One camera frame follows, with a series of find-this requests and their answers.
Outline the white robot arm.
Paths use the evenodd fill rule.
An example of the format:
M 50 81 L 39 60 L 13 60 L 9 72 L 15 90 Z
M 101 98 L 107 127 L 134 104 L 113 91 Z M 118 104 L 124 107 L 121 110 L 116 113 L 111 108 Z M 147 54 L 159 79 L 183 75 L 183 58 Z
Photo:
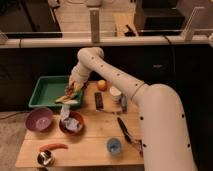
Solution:
M 148 85 L 108 64 L 99 47 L 82 48 L 77 58 L 70 84 L 84 84 L 96 72 L 138 106 L 145 171 L 198 171 L 184 107 L 173 88 Z

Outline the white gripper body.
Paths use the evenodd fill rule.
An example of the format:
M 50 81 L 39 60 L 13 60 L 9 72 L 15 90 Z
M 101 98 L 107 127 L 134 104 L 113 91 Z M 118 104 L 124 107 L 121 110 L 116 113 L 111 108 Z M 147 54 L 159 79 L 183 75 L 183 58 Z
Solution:
M 82 88 L 86 80 L 86 70 L 85 67 L 78 63 L 71 71 L 69 76 L 69 87 Z

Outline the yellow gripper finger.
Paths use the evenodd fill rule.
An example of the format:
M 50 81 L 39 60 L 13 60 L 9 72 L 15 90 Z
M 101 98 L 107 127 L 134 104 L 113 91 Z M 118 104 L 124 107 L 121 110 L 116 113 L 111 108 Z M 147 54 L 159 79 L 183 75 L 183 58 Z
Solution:
M 65 103 L 66 101 L 69 101 L 71 99 L 73 99 L 73 96 L 64 95 L 64 96 L 57 98 L 55 100 L 55 103 Z
M 75 83 L 74 84 L 74 92 L 78 92 L 83 87 L 83 84 Z

